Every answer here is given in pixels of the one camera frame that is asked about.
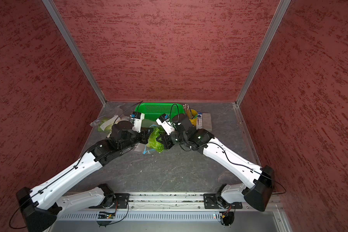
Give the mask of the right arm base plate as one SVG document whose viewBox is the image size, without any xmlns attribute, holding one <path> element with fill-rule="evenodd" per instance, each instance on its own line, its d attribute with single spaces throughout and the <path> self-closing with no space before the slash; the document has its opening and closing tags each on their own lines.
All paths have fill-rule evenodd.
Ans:
<svg viewBox="0 0 348 232">
<path fill-rule="evenodd" d="M 241 202 L 227 203 L 217 194 L 205 193 L 203 195 L 205 209 L 242 209 Z"/>
</svg>

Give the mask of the chinese cabbage back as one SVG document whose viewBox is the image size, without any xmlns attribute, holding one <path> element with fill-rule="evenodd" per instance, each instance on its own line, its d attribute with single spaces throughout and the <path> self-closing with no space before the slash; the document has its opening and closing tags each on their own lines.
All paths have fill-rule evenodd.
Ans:
<svg viewBox="0 0 348 232">
<path fill-rule="evenodd" d="M 160 129 L 158 127 L 154 127 L 153 132 L 150 134 L 148 138 L 147 146 L 151 149 L 154 149 L 158 153 L 161 153 L 164 151 L 164 145 L 156 140 L 159 136 Z"/>
</svg>

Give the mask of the chinese cabbage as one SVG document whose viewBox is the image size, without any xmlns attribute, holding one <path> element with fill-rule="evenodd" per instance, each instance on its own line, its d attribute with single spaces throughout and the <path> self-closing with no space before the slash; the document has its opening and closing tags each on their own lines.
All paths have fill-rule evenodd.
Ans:
<svg viewBox="0 0 348 232">
<path fill-rule="evenodd" d="M 156 140 L 159 136 L 160 129 L 158 127 L 154 127 L 153 132 L 150 134 L 148 138 L 147 146 L 151 149 L 154 149 L 158 153 L 161 153 L 164 151 L 164 145 Z"/>
<path fill-rule="evenodd" d="M 103 118 L 98 125 L 97 130 L 99 132 L 110 132 L 112 130 L 113 123 L 115 122 L 116 118 Z"/>
</svg>

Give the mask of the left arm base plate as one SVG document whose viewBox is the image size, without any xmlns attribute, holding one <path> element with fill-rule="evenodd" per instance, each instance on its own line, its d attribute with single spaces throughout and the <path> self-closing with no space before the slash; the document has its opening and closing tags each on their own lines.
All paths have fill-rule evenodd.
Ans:
<svg viewBox="0 0 348 232">
<path fill-rule="evenodd" d="M 108 195 L 98 206 L 91 206 L 89 209 L 127 209 L 130 194 L 115 193 L 114 196 Z"/>
</svg>

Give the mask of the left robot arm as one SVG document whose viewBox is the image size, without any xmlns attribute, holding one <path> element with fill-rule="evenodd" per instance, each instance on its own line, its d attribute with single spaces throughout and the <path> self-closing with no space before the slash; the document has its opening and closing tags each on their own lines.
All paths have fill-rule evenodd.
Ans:
<svg viewBox="0 0 348 232">
<path fill-rule="evenodd" d="M 115 193 L 107 184 L 65 196 L 65 193 L 90 174 L 122 156 L 136 144 L 147 144 L 153 128 L 133 130 L 129 121 L 113 125 L 111 135 L 91 146 L 76 162 L 48 181 L 16 194 L 19 209 L 29 232 L 43 232 L 58 218 L 88 207 L 117 207 Z"/>
</svg>

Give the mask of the clear zipper bag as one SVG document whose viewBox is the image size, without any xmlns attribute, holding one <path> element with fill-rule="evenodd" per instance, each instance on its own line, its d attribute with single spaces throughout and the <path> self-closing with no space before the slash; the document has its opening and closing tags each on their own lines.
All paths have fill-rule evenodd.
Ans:
<svg viewBox="0 0 348 232">
<path fill-rule="evenodd" d="M 165 131 L 164 129 L 157 124 L 157 122 L 155 121 L 151 121 L 149 119 L 144 119 L 142 122 L 142 127 L 141 127 L 141 131 L 143 131 L 143 128 L 151 128 L 152 130 L 154 130 L 154 127 L 158 127 L 160 129 L 160 135 L 164 134 Z M 151 149 L 147 146 L 148 142 L 146 144 L 143 143 L 138 143 L 133 151 L 138 152 L 138 153 L 142 153 L 142 154 L 154 154 L 154 153 L 158 153 L 157 151 L 155 151 L 154 149 Z"/>
<path fill-rule="evenodd" d="M 98 117 L 90 123 L 90 126 L 98 132 L 110 134 L 113 125 L 121 121 L 122 109 L 118 107 L 103 108 Z"/>
</svg>

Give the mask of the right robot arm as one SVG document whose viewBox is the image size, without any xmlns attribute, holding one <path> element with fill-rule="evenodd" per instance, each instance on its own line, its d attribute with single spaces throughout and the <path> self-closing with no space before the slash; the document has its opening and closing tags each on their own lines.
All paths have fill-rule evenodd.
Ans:
<svg viewBox="0 0 348 232">
<path fill-rule="evenodd" d="M 223 184 L 219 188 L 215 194 L 218 207 L 229 209 L 233 203 L 246 202 L 258 211 L 266 210 L 275 187 L 275 172 L 271 167 L 261 167 L 241 157 L 211 132 L 197 129 L 184 114 L 172 119 L 162 114 L 156 122 L 164 129 L 156 140 L 165 149 L 174 145 L 185 146 L 216 161 L 241 180 L 241 184 Z"/>
</svg>

